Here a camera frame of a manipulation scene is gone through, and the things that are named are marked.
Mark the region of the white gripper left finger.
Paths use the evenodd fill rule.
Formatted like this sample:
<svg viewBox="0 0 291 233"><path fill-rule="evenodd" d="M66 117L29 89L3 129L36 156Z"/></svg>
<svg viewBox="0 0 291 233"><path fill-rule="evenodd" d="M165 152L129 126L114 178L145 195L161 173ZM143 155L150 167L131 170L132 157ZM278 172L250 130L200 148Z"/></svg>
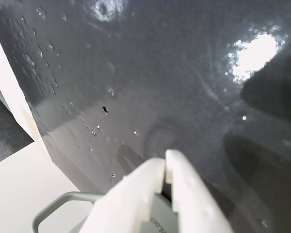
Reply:
<svg viewBox="0 0 291 233"><path fill-rule="evenodd" d="M165 160L152 158L99 199L81 233L138 233L152 213L154 196L162 191Z"/></svg>

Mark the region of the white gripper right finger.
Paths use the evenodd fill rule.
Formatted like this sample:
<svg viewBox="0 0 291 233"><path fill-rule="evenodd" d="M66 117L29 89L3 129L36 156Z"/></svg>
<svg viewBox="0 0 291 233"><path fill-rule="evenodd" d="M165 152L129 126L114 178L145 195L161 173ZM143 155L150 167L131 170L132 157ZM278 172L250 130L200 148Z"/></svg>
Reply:
<svg viewBox="0 0 291 233"><path fill-rule="evenodd" d="M171 185L172 210L180 233L232 233L233 229L201 177L183 153L165 153L165 182Z"/></svg>

